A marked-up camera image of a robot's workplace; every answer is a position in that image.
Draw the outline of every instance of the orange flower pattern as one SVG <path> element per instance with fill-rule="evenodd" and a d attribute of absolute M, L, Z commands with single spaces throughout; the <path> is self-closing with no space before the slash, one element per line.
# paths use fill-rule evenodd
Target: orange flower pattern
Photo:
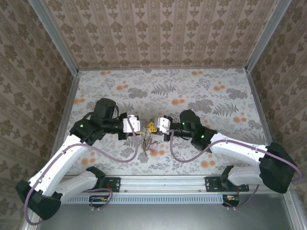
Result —
<path fill-rule="evenodd" d="M 206 127 L 243 141 L 264 143 L 262 126 L 255 103 L 248 96 L 250 89 L 243 69 L 81 71 L 80 75 L 77 103 L 73 105 L 68 130 L 94 109 L 97 100 L 106 97 L 117 102 L 121 113 L 138 115 L 145 123 L 164 115 L 178 122 L 180 112 L 192 109 Z M 245 165 L 227 156 L 209 153 L 181 164 L 170 155 L 169 143 L 163 142 L 163 136 L 153 138 L 159 145 L 148 151 L 147 156 L 139 147 L 134 161 L 119 164 L 101 154 L 93 155 L 89 150 L 73 164 L 70 173 L 79 174 L 95 165 L 107 174 L 220 174 L 226 165 Z M 142 137 L 137 136 L 137 139 L 140 143 Z M 134 153 L 132 138 L 118 141 L 116 135 L 106 135 L 95 145 L 123 160 Z M 189 141 L 175 138 L 174 153 L 181 159 L 189 159 L 199 151 Z"/>

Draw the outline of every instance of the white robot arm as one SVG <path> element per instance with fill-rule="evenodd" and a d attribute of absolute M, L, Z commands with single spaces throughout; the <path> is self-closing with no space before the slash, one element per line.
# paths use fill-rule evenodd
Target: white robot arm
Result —
<path fill-rule="evenodd" d="M 180 114 L 180 123 L 173 123 L 169 116 L 157 117 L 154 127 L 156 134 L 164 135 L 164 141 L 171 141 L 171 153 L 172 136 L 190 138 L 191 144 L 202 152 L 224 154 L 250 164 L 248 167 L 226 167 L 220 177 L 224 191 L 242 184 L 264 184 L 275 192 L 285 193 L 295 172 L 296 164 L 281 145 L 274 142 L 269 146 L 255 145 L 227 137 L 202 126 L 200 118 L 191 110 Z"/>
<path fill-rule="evenodd" d="M 47 164 L 30 180 L 21 180 L 16 190 L 28 207 L 43 220 L 52 217 L 63 201 L 92 188 L 103 188 L 106 175 L 96 167 L 86 169 L 81 175 L 60 183 L 72 164 L 96 140 L 105 134 L 118 134 L 118 139 L 127 139 L 132 133 L 140 132 L 141 122 L 137 116 L 126 113 L 112 118 L 116 104 L 110 99 L 97 102 L 94 112 L 77 121 L 63 145 Z"/>

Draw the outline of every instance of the patterned wall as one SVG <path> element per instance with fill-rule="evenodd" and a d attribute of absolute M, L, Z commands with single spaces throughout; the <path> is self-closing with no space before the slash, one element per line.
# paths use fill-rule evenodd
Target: patterned wall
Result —
<path fill-rule="evenodd" d="M 0 229 L 23 216 L 16 182 L 49 158 L 72 76 L 28 1 L 0 1 Z"/>
<path fill-rule="evenodd" d="M 80 69 L 245 65 L 277 0 L 43 0 Z"/>
<path fill-rule="evenodd" d="M 304 172 L 307 213 L 307 0 L 293 0 L 252 71 L 273 140 Z"/>

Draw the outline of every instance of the purple cable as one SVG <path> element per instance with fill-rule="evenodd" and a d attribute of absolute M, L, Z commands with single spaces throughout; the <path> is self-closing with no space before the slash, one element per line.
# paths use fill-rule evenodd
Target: purple cable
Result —
<path fill-rule="evenodd" d="M 87 147 L 89 149 L 92 149 L 92 150 L 96 150 L 97 152 L 100 152 L 101 154 L 103 154 L 104 156 L 110 158 L 111 160 L 114 160 L 114 161 L 117 161 L 117 162 L 121 162 L 121 163 L 128 163 L 132 160 L 135 159 L 136 155 L 138 154 L 138 140 L 136 138 L 136 134 L 134 132 L 134 129 L 133 129 L 133 126 L 130 122 L 129 119 L 127 119 L 127 122 L 132 130 L 132 135 L 134 137 L 134 141 L 135 141 L 135 152 L 134 152 L 134 155 L 129 159 L 129 160 L 119 160 L 119 159 L 116 159 L 110 155 L 108 155 L 107 153 L 105 153 L 104 151 L 98 149 L 98 148 L 95 148 L 93 146 L 90 146 L 90 145 L 87 145 L 87 144 L 73 144 L 73 145 L 70 145 L 68 146 L 66 149 L 64 149 L 58 156 L 56 156 L 55 159 L 53 159 L 53 161 L 50 163 L 50 165 L 47 166 L 46 170 L 40 175 L 40 177 L 38 178 L 38 180 L 35 182 L 35 184 L 33 185 L 33 187 L 30 189 L 30 191 L 28 192 L 26 198 L 25 198 L 25 202 L 24 202 L 24 218 L 25 220 L 27 221 L 28 224 L 30 225 L 39 225 L 40 223 L 43 222 L 43 220 L 37 222 L 37 223 L 33 223 L 30 219 L 29 219 L 29 216 L 28 216 L 28 204 L 29 204 L 29 200 L 30 200 L 30 197 L 33 193 L 33 191 L 35 190 L 36 186 L 41 182 L 41 180 L 44 178 L 44 176 L 46 175 L 46 173 L 49 171 L 49 169 L 54 165 L 54 163 L 60 158 L 60 156 L 62 156 L 63 154 L 65 154 L 65 152 L 67 152 L 69 149 L 75 147 L 75 146 L 84 146 L 84 147 Z M 93 190 L 86 190 L 86 191 L 89 191 L 89 192 L 95 192 L 96 190 L 99 190 L 101 191 L 101 189 L 93 189 Z M 113 196 L 113 193 L 111 193 L 111 197 L 109 198 L 109 200 L 103 205 L 103 207 L 105 207 L 111 200 Z"/>
<path fill-rule="evenodd" d="M 90 146 L 90 145 L 82 144 L 82 143 L 69 145 L 66 149 L 63 150 L 63 152 L 66 152 L 67 150 L 69 150 L 70 148 L 75 147 L 75 146 L 84 146 L 84 147 L 87 147 L 87 148 L 89 148 L 89 149 L 92 149 L 92 150 L 95 150 L 95 151 L 101 153 L 102 155 L 104 155 L 105 157 L 108 157 L 108 158 L 111 159 L 111 160 L 114 160 L 114 161 L 117 161 L 117 162 L 120 162 L 120 163 L 128 163 L 128 162 L 130 162 L 130 161 L 133 161 L 133 160 L 136 158 L 136 155 L 138 154 L 138 140 L 137 140 L 137 138 L 136 138 L 136 134 L 135 134 L 135 132 L 134 132 L 134 129 L 133 129 L 133 127 L 132 127 L 132 124 L 131 124 L 130 120 L 127 119 L 127 121 L 128 121 L 128 124 L 129 124 L 129 126 L 130 126 L 130 128 L 131 128 L 131 130 L 132 130 L 132 134 L 133 134 L 133 138 L 134 138 L 134 142 L 135 142 L 135 152 L 134 152 L 134 155 L 133 155 L 130 159 L 128 159 L 128 160 L 116 159 L 116 158 L 114 158 L 114 157 L 108 155 L 108 154 L 105 153 L 104 151 L 102 151 L 102 150 L 100 150 L 100 149 L 98 149 L 98 148 L 96 148 L 96 147 L 94 147 L 94 146 Z"/>
<path fill-rule="evenodd" d="M 108 188 L 97 188 L 97 189 L 89 189 L 89 190 L 85 190 L 85 192 L 100 192 L 100 191 L 107 191 L 109 192 L 111 195 L 109 197 L 109 199 L 105 202 L 104 205 L 102 205 L 100 208 L 104 208 L 106 207 L 110 201 L 112 200 L 112 197 L 113 197 L 113 191 L 111 189 L 108 189 Z M 96 200 L 98 197 L 100 197 L 99 195 L 93 197 L 91 199 L 91 203 L 90 203 L 90 206 L 93 207 L 93 201 Z"/>
<path fill-rule="evenodd" d="M 193 157 L 193 158 L 191 158 L 191 159 L 189 159 L 189 160 L 180 160 L 180 159 L 178 159 L 178 158 L 175 156 L 175 154 L 174 154 L 174 152 L 173 152 L 173 139 L 174 139 L 174 132 L 175 132 L 175 131 L 174 131 L 173 129 L 171 129 L 171 130 L 169 130 L 169 132 L 171 132 L 171 138 L 170 138 L 170 152 L 171 152 L 173 158 L 174 158 L 175 160 L 177 160 L 178 162 L 180 162 L 180 163 L 188 163 L 188 162 L 191 162 L 191 161 L 197 159 L 198 157 L 200 157 L 206 150 L 208 150 L 208 149 L 209 149 L 210 147 L 212 147 L 213 145 L 216 145 L 216 144 L 221 143 L 221 142 L 229 142 L 229 143 L 234 143 L 234 144 L 243 146 L 243 147 L 248 148 L 248 149 L 251 149 L 251 150 L 256 150 L 256 151 L 258 151 L 258 152 L 262 152 L 262 153 L 264 153 L 264 154 L 267 154 L 267 155 L 270 156 L 270 157 L 273 157 L 273 158 L 275 158 L 275 159 L 277 159 L 277 160 L 279 160 L 279 161 L 281 161 L 281 162 L 283 162 L 283 163 L 285 163 L 285 164 L 291 166 L 291 167 L 294 168 L 295 171 L 298 173 L 298 178 L 297 178 L 297 179 L 293 179 L 292 182 L 297 182 L 297 181 L 300 181 L 300 180 L 303 179 L 303 174 L 302 174 L 302 172 L 300 171 L 300 169 L 297 168 L 297 167 L 296 167 L 294 164 L 292 164 L 291 162 L 289 162 L 289 161 L 287 161 L 287 160 L 285 160 L 285 159 L 283 159 L 283 158 L 281 158 L 281 157 L 275 156 L 274 154 L 272 154 L 272 153 L 270 153 L 270 152 L 266 152 L 266 151 L 264 151 L 264 150 L 262 150 L 262 149 L 258 149 L 258 148 L 254 147 L 254 146 L 250 146 L 250 145 L 247 145 L 247 144 L 244 144 L 244 143 L 235 141 L 235 140 L 218 140 L 218 141 L 215 141 L 215 142 L 211 143 L 210 145 L 208 145 L 208 146 L 207 146 L 203 151 L 201 151 L 196 157 Z"/>
<path fill-rule="evenodd" d="M 241 208 L 241 207 L 245 206 L 245 205 L 253 198 L 253 196 L 256 194 L 258 188 L 259 188 L 259 184 L 258 184 L 257 187 L 255 188 L 254 192 L 253 192 L 253 193 L 250 195 L 250 197 L 247 199 L 247 201 L 245 201 L 243 204 L 241 204 L 241 205 L 239 205 L 239 206 L 237 206 L 237 207 L 233 207 L 231 204 L 229 204 L 229 203 L 227 203 L 227 202 L 225 202 L 225 201 L 224 201 L 224 203 L 227 204 L 227 205 L 230 206 L 230 207 L 233 207 L 234 209 Z"/>
<path fill-rule="evenodd" d="M 35 184 L 32 186 L 32 188 L 30 189 L 30 191 L 28 192 L 27 197 L 25 198 L 25 202 L 24 202 L 24 218 L 25 220 L 28 222 L 28 224 L 30 225 L 39 225 L 41 222 L 43 222 L 43 220 L 37 222 L 37 223 L 33 223 L 28 216 L 28 204 L 29 204 L 29 199 L 30 196 L 32 195 L 34 189 L 36 188 L 36 186 L 40 183 L 40 181 L 44 178 L 44 176 L 46 175 L 46 173 L 48 172 L 48 170 L 53 166 L 53 164 L 63 155 L 64 153 L 61 152 L 58 156 L 56 156 L 55 159 L 53 159 L 53 161 L 50 163 L 50 165 L 48 165 L 48 167 L 46 168 L 45 171 L 43 171 L 43 173 L 40 175 L 40 177 L 38 178 L 38 180 L 35 182 Z"/>

